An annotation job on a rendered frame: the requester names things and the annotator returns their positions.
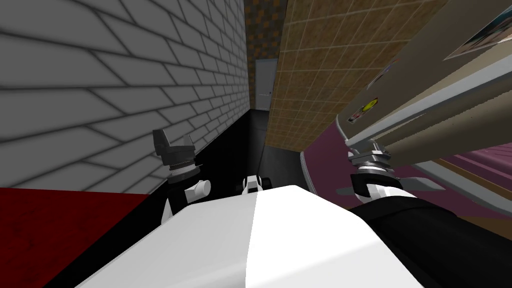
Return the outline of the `beige fridge door with stickers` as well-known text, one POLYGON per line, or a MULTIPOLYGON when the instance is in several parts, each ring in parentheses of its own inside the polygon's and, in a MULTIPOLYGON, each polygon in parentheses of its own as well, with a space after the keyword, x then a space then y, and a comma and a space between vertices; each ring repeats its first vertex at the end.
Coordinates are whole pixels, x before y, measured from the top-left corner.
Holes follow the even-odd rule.
POLYGON ((449 0, 387 73, 338 115, 345 136, 354 137, 487 51, 447 58, 510 6, 512 0, 449 0))

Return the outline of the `beige fridge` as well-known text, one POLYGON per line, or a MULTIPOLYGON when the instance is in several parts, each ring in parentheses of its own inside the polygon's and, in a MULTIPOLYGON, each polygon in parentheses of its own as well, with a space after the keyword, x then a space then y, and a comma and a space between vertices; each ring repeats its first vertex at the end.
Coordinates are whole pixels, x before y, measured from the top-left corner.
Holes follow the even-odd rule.
MULTIPOLYGON (((443 7, 448 1, 441 0, 443 7)), ((426 24, 421 23, 420 16, 409 19, 406 27, 418 28, 411 40, 426 24)), ((509 35, 512 35, 512 6, 447 58, 487 49, 484 53, 386 117, 489 65, 503 59, 512 62, 512 40, 508 40, 509 35)), ((512 217, 512 195, 509 191, 478 184, 474 177, 467 179, 462 176, 459 168, 447 162, 448 157, 456 154, 512 142, 512 72, 371 139, 387 148, 391 154, 392 167, 411 165, 479 205, 512 217)), ((356 149, 365 152, 371 147, 372 144, 367 141, 356 149)))

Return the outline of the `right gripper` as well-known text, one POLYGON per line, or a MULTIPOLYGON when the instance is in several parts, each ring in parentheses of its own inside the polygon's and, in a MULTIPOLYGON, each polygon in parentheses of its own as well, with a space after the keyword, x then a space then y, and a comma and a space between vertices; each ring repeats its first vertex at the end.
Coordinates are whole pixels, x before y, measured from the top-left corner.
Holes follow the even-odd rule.
POLYGON ((379 165, 389 165, 391 154, 387 151, 384 145, 378 144, 375 140, 369 139, 371 149, 366 152, 358 152, 356 149, 351 149, 348 153, 348 160, 352 165, 359 165, 362 163, 378 163, 379 165))

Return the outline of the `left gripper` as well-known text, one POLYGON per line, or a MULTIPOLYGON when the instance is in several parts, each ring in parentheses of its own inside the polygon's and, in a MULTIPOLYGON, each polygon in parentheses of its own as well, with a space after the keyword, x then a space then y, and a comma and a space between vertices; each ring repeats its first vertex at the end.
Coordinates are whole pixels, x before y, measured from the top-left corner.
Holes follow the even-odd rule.
POLYGON ((194 162, 195 146, 189 134, 183 136, 183 145, 170 146, 164 129, 152 131, 153 146, 164 166, 179 166, 194 162))

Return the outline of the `grey fridge handle bar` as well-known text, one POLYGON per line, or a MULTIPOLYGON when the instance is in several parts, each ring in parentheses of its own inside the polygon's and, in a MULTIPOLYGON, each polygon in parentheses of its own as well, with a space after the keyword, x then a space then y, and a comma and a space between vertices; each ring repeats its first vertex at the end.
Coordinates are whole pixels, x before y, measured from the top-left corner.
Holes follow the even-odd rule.
POLYGON ((362 147, 363 143, 382 134, 383 132, 396 128, 409 120, 418 118, 426 114, 426 112, 429 112, 443 104, 447 104, 450 100, 460 97, 463 93, 509 73, 512 73, 512 62, 504 58, 501 61, 475 71, 473 74, 432 93, 416 103, 406 106, 396 113, 391 114, 383 120, 364 129, 354 137, 345 140, 345 144, 350 149, 362 147))

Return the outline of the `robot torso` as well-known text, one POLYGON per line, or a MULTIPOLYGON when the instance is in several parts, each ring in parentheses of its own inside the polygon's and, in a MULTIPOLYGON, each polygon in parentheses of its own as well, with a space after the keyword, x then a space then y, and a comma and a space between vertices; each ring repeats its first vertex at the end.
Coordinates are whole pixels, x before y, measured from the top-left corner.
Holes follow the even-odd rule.
POLYGON ((76 288, 424 288, 358 215, 296 185, 195 203, 76 288))

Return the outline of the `grey room door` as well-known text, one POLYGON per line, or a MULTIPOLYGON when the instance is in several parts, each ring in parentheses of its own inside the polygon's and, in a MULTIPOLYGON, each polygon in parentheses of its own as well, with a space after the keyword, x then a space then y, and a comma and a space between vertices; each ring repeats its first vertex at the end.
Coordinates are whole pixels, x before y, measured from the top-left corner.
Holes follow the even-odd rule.
POLYGON ((272 102, 278 59, 255 61, 255 109, 269 111, 272 102))

